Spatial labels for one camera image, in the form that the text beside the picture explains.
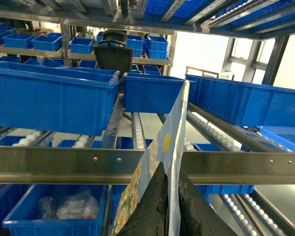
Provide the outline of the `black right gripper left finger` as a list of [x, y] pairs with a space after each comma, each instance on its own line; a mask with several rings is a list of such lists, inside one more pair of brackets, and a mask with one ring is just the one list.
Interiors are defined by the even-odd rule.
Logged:
[[143, 196], [127, 185], [121, 194], [116, 212], [117, 236], [165, 236], [168, 211], [168, 178], [160, 163]]

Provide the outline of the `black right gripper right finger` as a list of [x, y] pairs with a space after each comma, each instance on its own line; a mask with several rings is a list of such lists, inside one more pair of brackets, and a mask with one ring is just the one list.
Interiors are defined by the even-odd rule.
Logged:
[[235, 236], [236, 233], [218, 216], [188, 176], [179, 174], [181, 236]]

